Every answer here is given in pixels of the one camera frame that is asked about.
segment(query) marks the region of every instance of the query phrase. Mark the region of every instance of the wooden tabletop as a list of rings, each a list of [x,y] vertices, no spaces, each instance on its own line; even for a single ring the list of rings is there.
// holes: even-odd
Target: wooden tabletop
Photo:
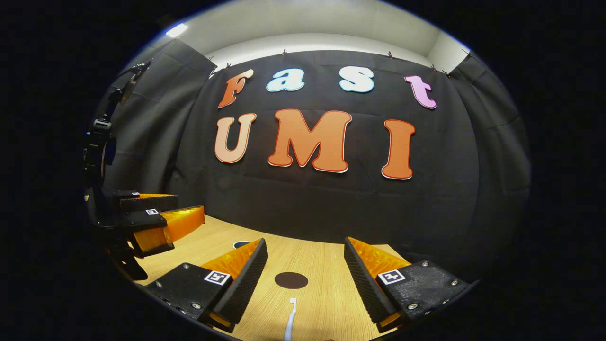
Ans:
[[[208,215],[202,226],[175,242],[174,250],[139,260],[149,278],[137,282],[146,285],[183,262],[202,265],[232,251],[236,241],[259,238],[267,243],[267,264],[233,337],[283,340],[292,297],[297,298],[293,341],[362,341],[387,334],[377,331],[364,309],[343,258],[344,244],[281,237]],[[389,245],[375,247],[400,257]],[[309,283],[301,289],[282,288],[274,281],[282,272],[302,274]]]

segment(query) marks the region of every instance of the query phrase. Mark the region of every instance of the orange letter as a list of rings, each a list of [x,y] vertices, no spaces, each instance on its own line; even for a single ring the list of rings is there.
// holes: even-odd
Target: orange letter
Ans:
[[[233,117],[223,117],[217,121],[217,138],[215,139],[215,156],[221,162],[234,163],[238,162],[246,153],[248,146],[248,133],[250,132],[251,123],[257,119],[257,115],[253,113],[245,113],[238,118],[240,122],[240,135],[238,135],[238,145],[233,150],[227,149],[227,134],[229,127],[234,122]]]
[[[389,130],[389,157],[381,169],[383,176],[390,179],[408,180],[413,170],[408,166],[410,159],[410,136],[415,127],[404,121],[387,120],[385,127]]]
[[[242,88],[244,87],[244,82],[246,82],[246,78],[250,78],[252,76],[253,70],[250,69],[246,72],[240,73],[238,76],[231,77],[227,81],[227,89],[225,90],[225,95],[223,95],[223,100],[219,103],[219,109],[227,107],[231,103],[235,102],[236,97],[234,95],[242,91]]]
[[[320,146],[318,158],[312,166],[324,172],[343,173],[347,162],[343,159],[345,128],[351,122],[351,115],[343,111],[327,111],[313,130],[309,130],[303,114],[297,109],[283,109],[276,112],[279,121],[276,149],[267,158],[272,166],[288,167],[293,158],[288,155],[292,144],[300,167],[304,167],[311,155]]]

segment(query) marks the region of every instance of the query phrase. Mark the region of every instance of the fisheye lens view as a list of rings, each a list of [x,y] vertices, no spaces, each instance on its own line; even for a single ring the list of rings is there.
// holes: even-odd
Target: fisheye lens view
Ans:
[[[378,0],[162,25],[83,132],[90,229],[158,310],[225,339],[385,340],[510,244],[524,116],[465,37]]]

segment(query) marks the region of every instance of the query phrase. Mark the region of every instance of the blue letter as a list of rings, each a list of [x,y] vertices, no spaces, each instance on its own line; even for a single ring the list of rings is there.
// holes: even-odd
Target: blue letter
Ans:
[[[274,80],[267,83],[267,91],[277,92],[282,90],[295,91],[302,88],[303,70],[301,69],[286,69],[276,72],[273,75]]]
[[[367,67],[346,66],[339,71],[339,76],[346,79],[339,82],[345,91],[369,92],[375,87],[371,79],[375,75]]]

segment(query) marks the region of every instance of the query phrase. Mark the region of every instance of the white ceiling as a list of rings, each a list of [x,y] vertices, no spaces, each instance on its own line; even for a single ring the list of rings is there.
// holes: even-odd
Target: white ceiling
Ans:
[[[203,55],[252,39],[332,33],[385,42],[427,56],[440,30],[378,0],[236,0],[184,23],[180,39]]]

